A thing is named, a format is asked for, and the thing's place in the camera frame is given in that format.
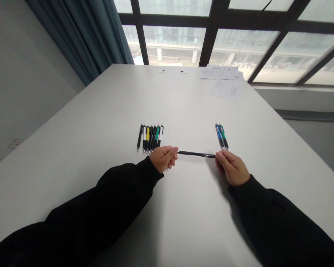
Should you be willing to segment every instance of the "window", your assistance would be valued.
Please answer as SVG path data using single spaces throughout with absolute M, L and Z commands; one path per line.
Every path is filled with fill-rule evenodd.
M 270 0 L 231 0 L 231 9 L 262 10 Z M 293 0 L 272 0 L 265 10 L 287 11 Z
M 238 67 L 249 83 L 334 86 L 334 0 L 114 3 L 136 64 L 209 63 Z
M 278 32 L 219 29 L 209 64 L 239 67 L 248 79 L 277 35 Z
M 150 65 L 198 66 L 205 28 L 144 26 L 144 33 Z
M 334 85 L 334 58 L 312 76 L 306 83 Z
M 334 22 L 334 0 L 310 1 L 298 19 L 318 22 Z
M 130 0 L 114 0 L 118 13 L 132 13 Z
M 135 65 L 143 65 L 144 60 L 141 55 L 140 43 L 138 42 L 138 36 L 135 25 L 123 25 L 122 26 L 127 43 L 129 44 L 129 48 L 132 54 L 132 58 L 134 59 Z
M 212 0 L 139 0 L 142 14 L 209 16 Z
M 294 83 L 334 46 L 334 35 L 289 32 L 255 82 Z

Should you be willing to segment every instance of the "glass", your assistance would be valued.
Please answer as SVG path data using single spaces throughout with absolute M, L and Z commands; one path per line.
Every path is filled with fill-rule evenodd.
M 334 35 L 289 32 L 254 82 L 294 83 L 334 46 Z
M 318 22 L 334 22 L 334 0 L 310 1 L 298 19 Z
M 118 13 L 132 13 L 130 0 L 114 0 Z
M 247 80 L 278 32 L 219 29 L 209 64 L 239 67 Z
M 140 43 L 138 41 L 137 30 L 135 25 L 123 25 L 122 26 L 127 43 L 131 51 L 132 58 L 135 65 L 143 65 L 144 61 L 141 55 Z
M 139 0 L 142 14 L 208 17 L 212 0 Z
M 306 81 L 306 83 L 334 85 L 334 58 Z
M 205 28 L 144 26 L 150 65 L 198 66 Z
M 230 9 L 248 9 L 248 10 L 262 10 L 270 0 L 231 0 L 229 4 Z M 267 11 L 287 11 L 293 0 L 273 0 Z

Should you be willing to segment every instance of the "table surface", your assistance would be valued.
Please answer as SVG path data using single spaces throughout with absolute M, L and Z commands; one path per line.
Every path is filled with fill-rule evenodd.
M 141 123 L 165 126 L 161 145 L 205 153 L 220 150 L 214 124 L 221 123 L 250 173 L 334 240 L 334 172 L 246 82 L 239 103 L 209 95 L 214 83 L 200 79 L 196 67 L 112 65 L 0 163 L 0 241 L 92 188 L 110 167 L 144 159 L 136 152 Z M 99 260 L 260 266 L 221 193 L 213 160 L 179 155 Z

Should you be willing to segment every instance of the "curtain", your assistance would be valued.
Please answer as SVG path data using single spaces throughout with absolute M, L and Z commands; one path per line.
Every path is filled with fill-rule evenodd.
M 134 63 L 113 0 L 26 3 L 86 86 L 113 63 Z

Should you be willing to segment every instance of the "hand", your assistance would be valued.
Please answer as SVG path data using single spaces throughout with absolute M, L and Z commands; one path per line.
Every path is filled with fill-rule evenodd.
M 233 187 L 243 185 L 250 179 L 245 163 L 227 150 L 216 153 L 215 164 L 220 172 L 226 175 L 226 179 Z
M 162 173 L 167 169 L 167 167 L 171 169 L 172 166 L 175 165 L 175 161 L 178 159 L 177 151 L 178 147 L 157 147 L 153 150 L 150 160 L 156 169 Z

